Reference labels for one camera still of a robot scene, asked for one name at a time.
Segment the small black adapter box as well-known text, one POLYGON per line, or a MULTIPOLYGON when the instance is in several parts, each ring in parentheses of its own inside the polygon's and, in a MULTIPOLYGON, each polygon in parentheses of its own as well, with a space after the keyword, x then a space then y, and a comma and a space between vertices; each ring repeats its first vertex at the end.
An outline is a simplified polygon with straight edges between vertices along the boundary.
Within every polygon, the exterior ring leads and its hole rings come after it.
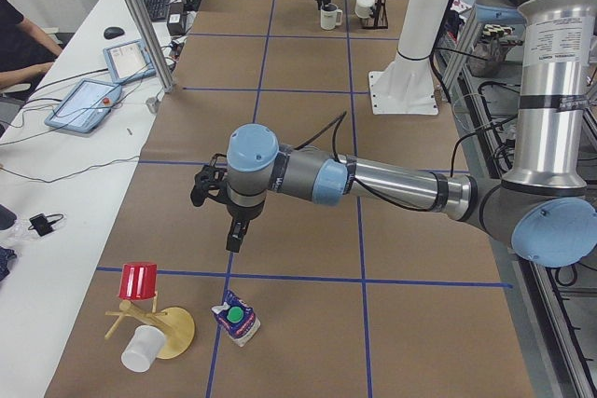
POLYGON ((62 213, 43 214, 39 213, 29 219, 29 230, 34 230, 39 237, 43 237, 54 231, 54 226, 62 221, 62 213))

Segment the aluminium frame post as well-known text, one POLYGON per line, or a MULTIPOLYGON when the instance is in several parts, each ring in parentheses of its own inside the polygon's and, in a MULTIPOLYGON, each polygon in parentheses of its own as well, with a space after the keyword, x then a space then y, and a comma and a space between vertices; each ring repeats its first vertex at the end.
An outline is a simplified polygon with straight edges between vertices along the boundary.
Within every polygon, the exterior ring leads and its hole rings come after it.
POLYGON ((140 36, 146 43, 150 60, 156 70, 156 74, 160 80, 165 93, 172 91, 174 87, 174 79, 172 73, 166 63, 160 47, 159 40, 155 33, 153 24, 146 11, 146 6, 143 0, 124 0, 127 8, 132 16, 132 19, 137 27, 140 36))

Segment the black box beside keyboard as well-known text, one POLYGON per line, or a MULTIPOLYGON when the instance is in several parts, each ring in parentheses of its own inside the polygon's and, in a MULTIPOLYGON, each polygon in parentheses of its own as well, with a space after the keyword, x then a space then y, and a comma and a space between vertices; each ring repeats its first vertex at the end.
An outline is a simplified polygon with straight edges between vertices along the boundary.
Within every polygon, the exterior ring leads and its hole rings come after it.
POLYGON ((195 12, 188 11, 183 2, 172 2, 169 5, 166 26, 170 36, 185 35, 195 19, 195 12))

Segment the white mug on rack lower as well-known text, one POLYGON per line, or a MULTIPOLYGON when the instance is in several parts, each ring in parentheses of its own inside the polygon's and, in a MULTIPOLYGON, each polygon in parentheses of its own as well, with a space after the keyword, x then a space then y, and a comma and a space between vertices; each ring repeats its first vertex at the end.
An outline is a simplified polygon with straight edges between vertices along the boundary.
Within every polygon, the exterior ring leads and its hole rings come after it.
POLYGON ((373 12, 376 0, 355 0, 354 14, 359 19, 367 19, 373 12))

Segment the seated person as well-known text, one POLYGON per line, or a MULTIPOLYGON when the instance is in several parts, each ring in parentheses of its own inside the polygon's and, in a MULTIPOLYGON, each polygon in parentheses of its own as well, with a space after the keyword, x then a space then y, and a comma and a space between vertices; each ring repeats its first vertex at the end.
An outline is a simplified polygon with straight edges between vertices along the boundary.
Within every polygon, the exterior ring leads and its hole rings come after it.
POLYGON ((61 55, 62 48, 8 0, 1 0, 1 88, 29 84, 15 92, 26 100, 61 55))

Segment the white mug with grey interior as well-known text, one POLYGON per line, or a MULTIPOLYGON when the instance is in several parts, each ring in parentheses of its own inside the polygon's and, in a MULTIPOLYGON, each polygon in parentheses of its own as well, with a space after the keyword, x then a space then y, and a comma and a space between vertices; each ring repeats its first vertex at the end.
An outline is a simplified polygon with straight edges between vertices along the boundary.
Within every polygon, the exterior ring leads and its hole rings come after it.
POLYGON ((323 30, 331 31, 342 24, 343 11, 333 3, 323 5, 320 8, 320 27, 323 30))

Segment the black computer mouse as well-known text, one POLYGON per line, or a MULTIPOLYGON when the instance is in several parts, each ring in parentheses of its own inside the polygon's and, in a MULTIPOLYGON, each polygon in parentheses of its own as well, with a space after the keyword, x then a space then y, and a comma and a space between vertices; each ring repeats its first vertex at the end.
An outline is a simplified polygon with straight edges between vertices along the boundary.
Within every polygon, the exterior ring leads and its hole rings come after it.
POLYGON ((123 35, 125 35, 125 31, 117 26, 106 27, 103 33, 104 39, 106 40, 115 39, 123 35))

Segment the blue teach pendant far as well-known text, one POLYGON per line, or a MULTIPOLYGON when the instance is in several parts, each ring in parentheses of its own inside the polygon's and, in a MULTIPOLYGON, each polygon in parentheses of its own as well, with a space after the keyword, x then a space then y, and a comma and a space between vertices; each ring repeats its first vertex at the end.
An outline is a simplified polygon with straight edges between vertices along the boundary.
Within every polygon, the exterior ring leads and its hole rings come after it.
POLYGON ((113 83, 124 85, 156 73, 142 39, 104 48, 103 54, 113 83))

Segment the blue teach pendant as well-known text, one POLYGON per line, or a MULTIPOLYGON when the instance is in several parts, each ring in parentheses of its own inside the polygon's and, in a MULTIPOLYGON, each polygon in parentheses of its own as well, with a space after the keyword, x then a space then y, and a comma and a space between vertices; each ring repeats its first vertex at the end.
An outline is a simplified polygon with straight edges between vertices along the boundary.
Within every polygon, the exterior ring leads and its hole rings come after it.
POLYGON ((120 101, 122 87, 100 80, 83 79, 44 120, 55 130, 92 132, 120 101))
POLYGON ((104 48, 103 54, 113 83, 124 85, 156 73, 142 39, 104 48))

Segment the blue teach pendant near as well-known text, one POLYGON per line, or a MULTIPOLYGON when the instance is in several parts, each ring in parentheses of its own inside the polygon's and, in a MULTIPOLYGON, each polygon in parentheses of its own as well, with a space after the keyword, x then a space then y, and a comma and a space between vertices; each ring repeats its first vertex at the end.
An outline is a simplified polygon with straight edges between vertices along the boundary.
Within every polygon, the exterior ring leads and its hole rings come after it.
POLYGON ((44 120, 55 130, 92 132, 120 101, 122 87, 100 80, 83 79, 44 120))

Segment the white plastic cup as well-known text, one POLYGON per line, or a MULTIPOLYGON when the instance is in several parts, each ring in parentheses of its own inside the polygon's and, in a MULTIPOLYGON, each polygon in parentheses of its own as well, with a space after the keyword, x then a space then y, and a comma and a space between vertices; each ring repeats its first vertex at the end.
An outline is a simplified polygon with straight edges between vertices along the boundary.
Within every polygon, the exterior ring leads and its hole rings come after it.
POLYGON ((164 333, 155 326, 138 326, 122 352, 122 364, 135 373, 144 373, 153 364, 166 342, 164 333))

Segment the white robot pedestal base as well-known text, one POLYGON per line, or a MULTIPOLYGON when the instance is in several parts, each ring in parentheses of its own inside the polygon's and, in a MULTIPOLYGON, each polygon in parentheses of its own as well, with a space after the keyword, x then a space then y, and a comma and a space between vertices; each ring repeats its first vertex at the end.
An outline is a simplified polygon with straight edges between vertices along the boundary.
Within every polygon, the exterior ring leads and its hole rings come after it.
POLYGON ((409 0, 396 57, 381 72, 371 72, 369 93, 375 115, 435 116, 430 56, 451 0, 409 0))

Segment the red plastic cup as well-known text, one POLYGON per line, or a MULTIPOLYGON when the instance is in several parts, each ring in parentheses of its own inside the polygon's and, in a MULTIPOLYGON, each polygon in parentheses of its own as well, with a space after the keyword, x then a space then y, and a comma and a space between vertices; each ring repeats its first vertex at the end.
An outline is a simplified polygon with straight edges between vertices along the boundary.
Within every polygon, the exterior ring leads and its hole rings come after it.
POLYGON ((128 262, 122 267, 118 297, 137 301, 157 294, 158 265, 153 262, 128 262))

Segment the wooden mug tree stand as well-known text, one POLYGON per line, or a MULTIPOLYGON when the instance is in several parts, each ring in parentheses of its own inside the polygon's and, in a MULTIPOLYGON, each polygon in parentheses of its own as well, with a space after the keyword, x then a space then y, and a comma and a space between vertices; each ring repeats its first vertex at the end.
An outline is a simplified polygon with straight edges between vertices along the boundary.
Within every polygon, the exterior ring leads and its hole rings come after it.
POLYGON ((140 308, 129 299, 122 299, 119 311, 107 311, 106 316, 116 316, 117 319, 104 335, 108 340, 117 330, 121 322, 127 318, 159 329, 166 337, 165 345, 158 353, 161 360, 173 359, 184 353, 195 337, 195 322, 192 315, 183 308, 169 307, 157 311, 158 296, 152 299, 152 310, 140 308))

